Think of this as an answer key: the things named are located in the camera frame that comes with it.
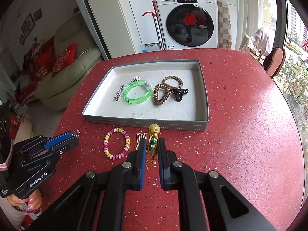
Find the person's left hand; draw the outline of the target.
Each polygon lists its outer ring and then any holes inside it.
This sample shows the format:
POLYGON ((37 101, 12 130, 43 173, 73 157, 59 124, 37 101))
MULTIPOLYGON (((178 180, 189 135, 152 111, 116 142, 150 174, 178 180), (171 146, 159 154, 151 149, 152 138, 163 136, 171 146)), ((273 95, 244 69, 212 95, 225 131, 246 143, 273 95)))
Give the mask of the person's left hand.
POLYGON ((28 206, 28 210, 37 210, 41 208, 42 205, 42 194, 39 189, 35 190, 28 198, 19 199, 14 194, 8 196, 7 201, 14 207, 23 210, 23 203, 26 203, 28 206))

